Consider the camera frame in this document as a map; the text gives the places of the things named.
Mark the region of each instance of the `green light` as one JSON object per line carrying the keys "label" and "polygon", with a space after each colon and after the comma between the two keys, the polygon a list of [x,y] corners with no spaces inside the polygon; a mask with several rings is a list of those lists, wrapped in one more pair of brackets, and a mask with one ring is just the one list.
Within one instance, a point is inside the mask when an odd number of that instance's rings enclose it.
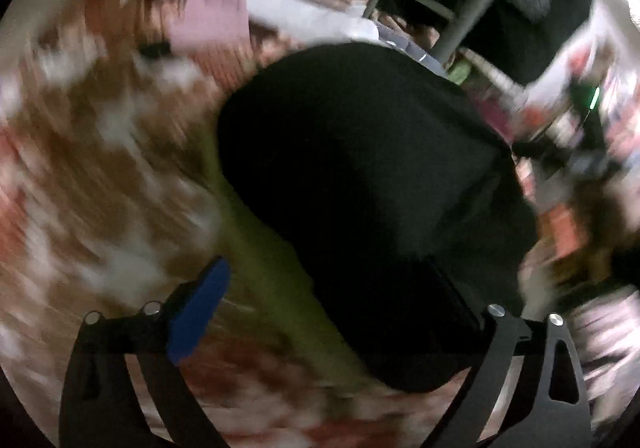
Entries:
{"label": "green light", "polygon": [[597,87],[596,91],[593,93],[593,99],[591,100],[591,105],[589,105],[589,110],[593,110],[595,108],[599,97],[600,97],[600,87]]}

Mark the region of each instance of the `blue tab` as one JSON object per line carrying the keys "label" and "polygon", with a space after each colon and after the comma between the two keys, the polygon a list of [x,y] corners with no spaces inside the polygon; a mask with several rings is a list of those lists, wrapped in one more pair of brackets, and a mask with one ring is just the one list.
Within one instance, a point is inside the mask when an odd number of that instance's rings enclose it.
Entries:
{"label": "blue tab", "polygon": [[231,268],[223,258],[211,266],[182,310],[169,323],[166,354],[172,364],[193,354],[204,336],[231,278]]}

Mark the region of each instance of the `pink clothing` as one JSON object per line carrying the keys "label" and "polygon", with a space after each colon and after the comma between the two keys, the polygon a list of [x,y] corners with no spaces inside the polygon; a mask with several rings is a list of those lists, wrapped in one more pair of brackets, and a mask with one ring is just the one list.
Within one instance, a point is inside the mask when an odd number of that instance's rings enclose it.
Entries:
{"label": "pink clothing", "polygon": [[184,16],[168,34],[172,47],[183,50],[248,40],[246,0],[187,0]]}
{"label": "pink clothing", "polygon": [[509,128],[509,117],[492,98],[472,99],[476,109],[484,119],[484,122],[491,126],[508,143],[513,141],[513,135]]}

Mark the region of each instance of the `screw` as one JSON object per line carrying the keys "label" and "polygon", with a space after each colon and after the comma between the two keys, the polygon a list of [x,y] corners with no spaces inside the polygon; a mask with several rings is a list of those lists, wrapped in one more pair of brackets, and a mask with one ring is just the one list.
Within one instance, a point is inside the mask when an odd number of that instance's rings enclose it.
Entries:
{"label": "screw", "polygon": [[145,303],[145,306],[142,308],[142,312],[147,316],[153,316],[154,314],[158,314],[162,309],[162,304],[160,302],[149,302]]}
{"label": "screw", "polygon": [[498,305],[497,303],[492,303],[487,310],[489,314],[495,316],[496,318],[502,318],[504,316],[504,307]]}
{"label": "screw", "polygon": [[549,315],[549,321],[557,327],[560,327],[562,324],[564,324],[564,318],[562,318],[559,314],[556,314],[556,313],[551,313]]}
{"label": "screw", "polygon": [[87,325],[96,325],[100,321],[100,318],[102,318],[101,313],[98,311],[91,311],[84,317],[84,323]]}

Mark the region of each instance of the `black mount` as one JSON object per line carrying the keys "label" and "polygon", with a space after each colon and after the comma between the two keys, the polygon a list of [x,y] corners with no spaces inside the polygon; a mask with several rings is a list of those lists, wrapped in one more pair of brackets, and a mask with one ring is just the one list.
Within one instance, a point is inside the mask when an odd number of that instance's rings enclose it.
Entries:
{"label": "black mount", "polygon": [[[85,317],[63,389],[62,448],[228,448],[180,370],[166,356],[169,320],[190,287],[178,288],[164,305],[150,302],[132,317],[106,319],[99,312]],[[487,349],[422,448],[591,447],[582,371],[562,317],[551,314],[545,323],[532,322],[492,305],[484,318]],[[148,391],[173,442],[149,430],[125,354],[137,356]],[[506,417],[498,434],[479,443],[514,355],[524,356],[524,364]],[[6,446],[51,448],[24,409],[15,407],[17,399],[10,386],[6,387],[4,408],[0,406],[4,435],[10,436]],[[620,443],[640,430],[639,408],[640,398],[636,396],[628,413],[601,443],[603,448],[627,446]]]}

